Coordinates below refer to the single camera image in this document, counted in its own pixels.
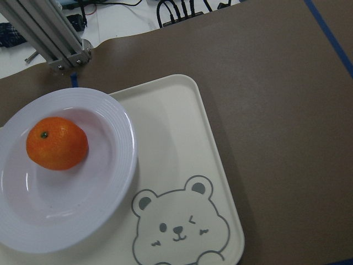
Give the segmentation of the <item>orange mandarin fruit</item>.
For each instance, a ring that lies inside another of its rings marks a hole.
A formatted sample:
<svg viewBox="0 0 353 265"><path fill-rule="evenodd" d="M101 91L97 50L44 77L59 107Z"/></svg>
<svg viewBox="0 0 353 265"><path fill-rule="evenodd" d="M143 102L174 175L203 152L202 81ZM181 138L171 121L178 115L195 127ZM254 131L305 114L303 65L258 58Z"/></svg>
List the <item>orange mandarin fruit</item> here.
<svg viewBox="0 0 353 265"><path fill-rule="evenodd" d="M39 166L55 171L79 164L88 149L85 132L72 121L57 116L40 120L26 139L29 158Z"/></svg>

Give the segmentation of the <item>white round plate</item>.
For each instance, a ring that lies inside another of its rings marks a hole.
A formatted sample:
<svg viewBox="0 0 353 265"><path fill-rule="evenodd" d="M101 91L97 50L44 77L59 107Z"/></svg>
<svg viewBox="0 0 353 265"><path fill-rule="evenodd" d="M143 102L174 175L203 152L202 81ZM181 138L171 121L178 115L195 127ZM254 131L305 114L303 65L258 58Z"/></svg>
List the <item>white round plate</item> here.
<svg viewBox="0 0 353 265"><path fill-rule="evenodd" d="M49 116L73 121L88 138L88 154L71 169L49 170L27 155L30 129ZM1 243L49 253L85 239L121 204L136 163L132 120L112 96L66 88L34 100L1 128Z"/></svg>

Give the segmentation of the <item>aluminium frame post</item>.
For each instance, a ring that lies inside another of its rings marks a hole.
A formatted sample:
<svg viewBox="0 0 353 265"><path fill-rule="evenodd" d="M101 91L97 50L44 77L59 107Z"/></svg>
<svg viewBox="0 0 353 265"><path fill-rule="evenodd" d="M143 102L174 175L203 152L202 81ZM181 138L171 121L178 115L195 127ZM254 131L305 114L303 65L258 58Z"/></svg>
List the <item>aluminium frame post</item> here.
<svg viewBox="0 0 353 265"><path fill-rule="evenodd" d="M92 58L57 1L1 1L1 14L54 70L83 65Z"/></svg>

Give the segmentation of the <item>cream bear tray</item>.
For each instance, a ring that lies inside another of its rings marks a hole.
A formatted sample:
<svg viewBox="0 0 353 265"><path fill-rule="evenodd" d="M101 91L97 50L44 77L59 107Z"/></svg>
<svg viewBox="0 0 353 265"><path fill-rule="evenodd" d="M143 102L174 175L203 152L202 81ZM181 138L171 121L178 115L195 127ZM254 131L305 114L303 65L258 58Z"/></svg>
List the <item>cream bear tray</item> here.
<svg viewBox="0 0 353 265"><path fill-rule="evenodd" d="M237 264L244 234L195 81L171 75L109 95L137 140L123 201L62 250L27 253L1 243L1 263Z"/></svg>

